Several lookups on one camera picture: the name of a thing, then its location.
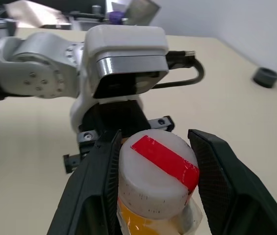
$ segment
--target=container lid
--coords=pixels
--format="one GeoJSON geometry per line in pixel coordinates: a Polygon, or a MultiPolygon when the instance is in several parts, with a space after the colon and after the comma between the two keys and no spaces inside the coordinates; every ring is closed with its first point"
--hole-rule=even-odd
{"type": "Polygon", "coordinates": [[[180,213],[198,178],[194,151],[171,132],[141,131],[121,148],[119,198],[144,218],[169,219],[180,213]]]}

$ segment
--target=purple object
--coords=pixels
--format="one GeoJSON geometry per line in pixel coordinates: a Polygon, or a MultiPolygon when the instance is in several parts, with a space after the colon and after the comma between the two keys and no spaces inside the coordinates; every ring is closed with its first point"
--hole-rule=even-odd
{"type": "Polygon", "coordinates": [[[112,11],[109,14],[110,24],[123,24],[122,18],[124,17],[124,12],[112,11]]]}

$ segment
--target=white wall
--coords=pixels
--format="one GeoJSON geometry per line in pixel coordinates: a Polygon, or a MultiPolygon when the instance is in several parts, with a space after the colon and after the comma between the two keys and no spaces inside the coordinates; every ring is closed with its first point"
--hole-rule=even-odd
{"type": "Polygon", "coordinates": [[[154,0],[152,25],[169,35],[217,37],[277,71],[277,0],[154,0]]]}

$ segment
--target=black cable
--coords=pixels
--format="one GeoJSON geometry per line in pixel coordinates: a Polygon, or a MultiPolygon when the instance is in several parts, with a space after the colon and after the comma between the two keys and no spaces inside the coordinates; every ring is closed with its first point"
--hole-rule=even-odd
{"type": "Polygon", "coordinates": [[[166,82],[166,83],[157,84],[153,87],[153,89],[187,86],[187,85],[193,85],[193,84],[199,83],[205,75],[204,68],[201,65],[201,63],[195,58],[193,59],[193,67],[198,72],[198,76],[196,78],[188,79],[188,80],[185,80],[185,81],[166,82]]]}

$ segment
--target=black cylindrical object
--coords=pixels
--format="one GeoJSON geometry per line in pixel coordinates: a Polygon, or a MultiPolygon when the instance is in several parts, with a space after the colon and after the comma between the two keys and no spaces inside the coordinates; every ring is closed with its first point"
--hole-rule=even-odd
{"type": "Polygon", "coordinates": [[[277,81],[277,72],[267,68],[259,68],[252,79],[262,87],[272,88],[277,81]]]}

